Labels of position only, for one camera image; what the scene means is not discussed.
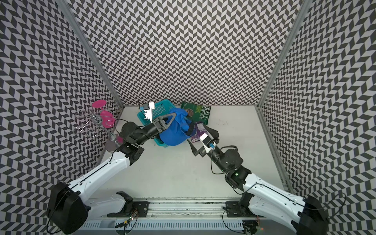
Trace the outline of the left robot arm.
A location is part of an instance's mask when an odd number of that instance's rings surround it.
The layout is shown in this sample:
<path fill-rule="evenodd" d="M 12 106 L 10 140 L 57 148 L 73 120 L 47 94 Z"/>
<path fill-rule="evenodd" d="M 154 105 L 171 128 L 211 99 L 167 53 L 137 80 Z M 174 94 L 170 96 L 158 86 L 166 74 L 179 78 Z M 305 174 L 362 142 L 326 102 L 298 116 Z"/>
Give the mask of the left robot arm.
<path fill-rule="evenodd" d="M 47 209 L 49 223 L 54 223 L 60 232 L 69 235 L 89 218 L 133 216 L 136 213 L 133 198 L 123 191 L 103 200 L 91 199 L 91 196 L 116 174 L 133 165 L 144 151 L 141 145 L 166 131 L 175 118 L 176 113 L 171 113 L 159 116 L 145 126 L 125 123 L 119 134 L 123 143 L 107 161 L 70 183 L 59 182 L 51 188 Z"/>

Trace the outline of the blue baseball cap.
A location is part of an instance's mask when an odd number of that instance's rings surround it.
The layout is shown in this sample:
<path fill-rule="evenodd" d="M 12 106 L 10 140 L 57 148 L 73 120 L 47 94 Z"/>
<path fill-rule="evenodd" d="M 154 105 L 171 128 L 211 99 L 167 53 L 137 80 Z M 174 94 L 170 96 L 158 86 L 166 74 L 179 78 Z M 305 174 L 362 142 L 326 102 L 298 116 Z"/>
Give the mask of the blue baseball cap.
<path fill-rule="evenodd" d="M 168 118 L 170 124 L 167 130 L 159 134 L 159 139 L 169 146 L 177 146 L 196 134 L 195 123 L 187 118 L 188 113 L 181 108 L 171 109 L 170 114 L 175 113 L 174 120 Z"/>

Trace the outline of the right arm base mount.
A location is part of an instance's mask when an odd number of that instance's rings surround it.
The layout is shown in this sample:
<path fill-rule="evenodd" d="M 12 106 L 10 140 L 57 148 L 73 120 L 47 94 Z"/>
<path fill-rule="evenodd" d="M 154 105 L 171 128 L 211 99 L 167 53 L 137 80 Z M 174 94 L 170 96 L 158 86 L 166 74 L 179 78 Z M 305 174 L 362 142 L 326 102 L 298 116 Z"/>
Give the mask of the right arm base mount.
<path fill-rule="evenodd" d="M 239 218 L 239 217 L 251 217 L 256 218 L 257 216 L 250 210 L 250 200 L 254 197 L 251 193 L 245 193 L 239 201 L 227 201 L 225 202 L 224 210 L 226 211 L 227 217 L 229 218 Z"/>

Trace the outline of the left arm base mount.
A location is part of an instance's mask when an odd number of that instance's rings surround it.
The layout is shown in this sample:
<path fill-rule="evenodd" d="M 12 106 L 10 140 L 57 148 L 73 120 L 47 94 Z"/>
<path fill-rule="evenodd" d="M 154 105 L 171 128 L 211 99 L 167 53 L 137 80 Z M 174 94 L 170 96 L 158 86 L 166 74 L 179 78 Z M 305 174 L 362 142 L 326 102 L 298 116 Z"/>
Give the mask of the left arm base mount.
<path fill-rule="evenodd" d="M 149 210 L 148 201 L 134 201 L 134 198 L 128 195 L 127 193 L 120 191 L 116 192 L 117 196 L 124 201 L 123 206 L 117 212 L 109 213 L 108 217 L 126 217 L 131 216 L 132 213 L 137 213 L 138 217 L 144 218 L 147 217 Z"/>

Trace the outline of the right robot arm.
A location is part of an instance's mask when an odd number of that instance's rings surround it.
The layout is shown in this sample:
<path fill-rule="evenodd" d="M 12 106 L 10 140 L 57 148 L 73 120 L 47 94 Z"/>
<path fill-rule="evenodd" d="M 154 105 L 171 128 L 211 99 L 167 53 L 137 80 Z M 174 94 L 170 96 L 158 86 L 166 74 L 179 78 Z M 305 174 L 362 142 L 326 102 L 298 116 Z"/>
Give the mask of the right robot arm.
<path fill-rule="evenodd" d="M 234 190 L 240 190 L 238 202 L 241 214 L 271 219 L 298 235 L 325 235 L 329 216 L 321 202 L 313 196 L 301 197 L 286 192 L 262 180 L 245 168 L 236 146 L 218 147 L 218 131 L 204 126 L 200 149 L 191 145 L 194 155 L 208 156 L 220 174 Z"/>

